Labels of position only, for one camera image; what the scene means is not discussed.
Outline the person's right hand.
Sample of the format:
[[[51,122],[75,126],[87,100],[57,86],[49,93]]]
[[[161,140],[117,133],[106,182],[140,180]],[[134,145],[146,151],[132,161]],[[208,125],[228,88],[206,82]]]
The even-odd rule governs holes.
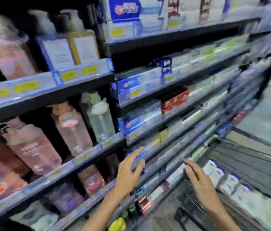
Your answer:
[[[190,179],[199,204],[205,209],[206,207],[221,203],[215,191],[215,187],[202,169],[200,179]]]

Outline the person's right forearm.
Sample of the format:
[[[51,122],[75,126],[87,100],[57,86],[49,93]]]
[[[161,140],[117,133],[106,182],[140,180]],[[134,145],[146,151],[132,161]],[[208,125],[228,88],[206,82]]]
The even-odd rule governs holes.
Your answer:
[[[205,210],[219,231],[242,231],[221,203],[206,207]]]

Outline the black shelf with yellow tags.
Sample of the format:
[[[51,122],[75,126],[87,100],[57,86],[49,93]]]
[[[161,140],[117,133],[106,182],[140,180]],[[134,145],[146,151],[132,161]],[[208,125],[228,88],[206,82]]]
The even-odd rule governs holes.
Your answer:
[[[250,44],[246,44],[245,46],[241,46],[235,49],[232,53],[225,55],[218,59],[217,61],[213,62],[210,65],[207,65],[201,69],[195,69],[192,72],[185,74],[184,76],[174,77],[174,80],[171,80],[169,83],[158,87],[148,93],[142,94],[136,98],[133,98],[123,104],[116,105],[116,111],[119,116],[126,114],[127,112],[132,111],[137,106],[146,103],[158,96],[164,95],[165,92],[177,87],[187,84],[190,81],[193,81],[197,78],[204,77],[205,74],[211,73],[212,71],[216,70],[221,66],[225,66],[229,64],[229,62],[243,54],[246,54],[250,51]]]
[[[0,121],[91,91],[113,80],[111,58],[0,82]]]
[[[116,133],[109,139],[64,163],[45,176],[38,178],[33,183],[2,199],[0,201],[0,225],[9,219],[9,217],[25,209],[25,205],[29,205],[35,200],[40,199],[59,184],[64,183],[70,177],[95,164],[101,158],[109,155],[125,143],[126,139],[123,133]]]
[[[257,14],[254,17],[248,17],[245,19],[221,21],[199,26],[191,26],[181,30],[172,30],[163,33],[149,34],[146,36],[123,39],[115,42],[103,42],[101,45],[103,54],[107,57],[112,57],[115,54],[121,54],[145,47],[180,41],[183,39],[193,38],[204,34],[216,33],[218,31],[226,31],[233,28],[245,27],[249,23],[255,23],[260,21],[261,15]]]
[[[127,146],[131,146],[149,135],[157,131],[161,131],[162,128],[172,128],[177,126],[183,127],[183,122],[186,119],[184,117],[187,113],[194,109],[201,100],[208,97],[210,94],[221,92],[225,93],[225,90],[229,87],[230,82],[237,78],[241,74],[241,69],[238,66],[230,66],[224,70],[210,74],[209,77],[203,80],[197,80],[192,82],[189,86],[183,86],[190,90],[188,101],[177,108],[172,109],[169,112],[162,113],[162,119],[156,124],[152,124],[146,128],[139,127],[135,131],[124,135]]]

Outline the brown refill pouch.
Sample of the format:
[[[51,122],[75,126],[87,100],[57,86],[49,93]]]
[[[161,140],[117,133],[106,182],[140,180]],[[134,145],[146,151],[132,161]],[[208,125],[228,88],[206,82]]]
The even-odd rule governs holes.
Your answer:
[[[105,181],[94,164],[78,173],[78,178],[89,197],[105,187]]]

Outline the stack of blue toothpaste boxes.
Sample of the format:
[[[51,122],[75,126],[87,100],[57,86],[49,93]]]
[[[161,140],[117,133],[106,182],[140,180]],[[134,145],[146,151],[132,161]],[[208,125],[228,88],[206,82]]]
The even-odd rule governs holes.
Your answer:
[[[118,130],[124,135],[139,127],[148,127],[162,119],[161,101],[153,99],[118,118]]]
[[[161,87],[162,68],[142,66],[114,74],[110,94],[119,104],[124,104]]]

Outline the row of white bottles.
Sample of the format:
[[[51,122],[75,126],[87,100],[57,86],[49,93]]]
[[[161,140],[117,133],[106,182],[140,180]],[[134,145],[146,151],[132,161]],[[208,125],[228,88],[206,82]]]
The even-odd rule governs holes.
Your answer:
[[[202,169],[215,189],[229,198],[250,220],[271,231],[271,197],[252,188],[236,174],[217,165],[214,160],[208,160]]]

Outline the clear green pump bottle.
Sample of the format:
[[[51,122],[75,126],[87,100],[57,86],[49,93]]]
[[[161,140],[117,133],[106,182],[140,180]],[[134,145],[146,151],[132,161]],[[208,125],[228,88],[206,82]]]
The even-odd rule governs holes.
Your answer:
[[[98,143],[116,134],[106,97],[102,99],[96,90],[84,92],[81,95],[80,107]]]

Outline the pink bottle with red cap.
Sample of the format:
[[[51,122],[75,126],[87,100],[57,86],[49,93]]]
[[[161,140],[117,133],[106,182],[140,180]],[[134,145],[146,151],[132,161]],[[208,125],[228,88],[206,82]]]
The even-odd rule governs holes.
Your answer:
[[[53,104],[52,118],[61,137],[74,157],[93,147],[86,124],[79,112],[67,101]]]

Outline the purple refill pouch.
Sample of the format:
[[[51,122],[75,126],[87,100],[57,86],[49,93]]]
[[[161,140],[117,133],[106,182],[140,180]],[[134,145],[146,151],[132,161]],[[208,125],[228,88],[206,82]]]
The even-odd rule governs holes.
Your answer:
[[[75,189],[73,184],[69,182],[55,187],[51,192],[45,194],[45,198],[47,198],[64,217],[84,202],[84,197]]]

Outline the small dark blue box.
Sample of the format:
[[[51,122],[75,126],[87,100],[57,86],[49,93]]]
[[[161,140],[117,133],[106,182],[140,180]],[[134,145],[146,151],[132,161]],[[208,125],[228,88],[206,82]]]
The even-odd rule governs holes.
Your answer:
[[[164,77],[167,74],[172,74],[172,58],[162,57],[152,61],[154,66],[161,68],[161,76]]]

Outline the pink pump bottle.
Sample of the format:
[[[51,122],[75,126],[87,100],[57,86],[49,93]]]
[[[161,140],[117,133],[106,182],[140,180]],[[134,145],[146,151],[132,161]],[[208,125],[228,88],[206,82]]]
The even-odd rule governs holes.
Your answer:
[[[2,123],[0,131],[7,146],[37,175],[57,169],[62,159],[41,128],[18,117]]]

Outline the white refill pack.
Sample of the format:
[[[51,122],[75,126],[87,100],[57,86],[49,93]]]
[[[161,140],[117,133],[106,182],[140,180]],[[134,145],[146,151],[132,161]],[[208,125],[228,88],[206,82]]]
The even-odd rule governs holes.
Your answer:
[[[10,217],[10,220],[25,225],[33,231],[48,231],[59,219],[59,215],[48,210],[37,200],[24,211]]]

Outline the blue label pump bottle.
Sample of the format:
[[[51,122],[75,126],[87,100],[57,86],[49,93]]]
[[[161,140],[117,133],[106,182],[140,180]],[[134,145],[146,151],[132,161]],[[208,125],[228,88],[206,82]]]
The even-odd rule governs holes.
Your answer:
[[[56,71],[75,66],[67,37],[57,30],[49,13],[43,10],[29,10],[28,12],[36,19],[37,35],[35,39],[48,69]]]

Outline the large blue white toothpaste box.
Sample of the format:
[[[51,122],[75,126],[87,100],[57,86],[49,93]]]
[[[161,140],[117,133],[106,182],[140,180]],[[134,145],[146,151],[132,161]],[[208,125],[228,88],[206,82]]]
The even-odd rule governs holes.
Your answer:
[[[125,22],[168,14],[168,0],[102,0],[106,21]]]

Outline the large pink liquid bottle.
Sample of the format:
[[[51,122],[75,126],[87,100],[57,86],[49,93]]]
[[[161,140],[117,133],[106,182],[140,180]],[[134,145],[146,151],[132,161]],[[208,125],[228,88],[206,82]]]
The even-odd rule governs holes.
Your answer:
[[[13,24],[0,15],[0,72],[6,80],[37,74],[25,43],[28,38],[18,36]]]

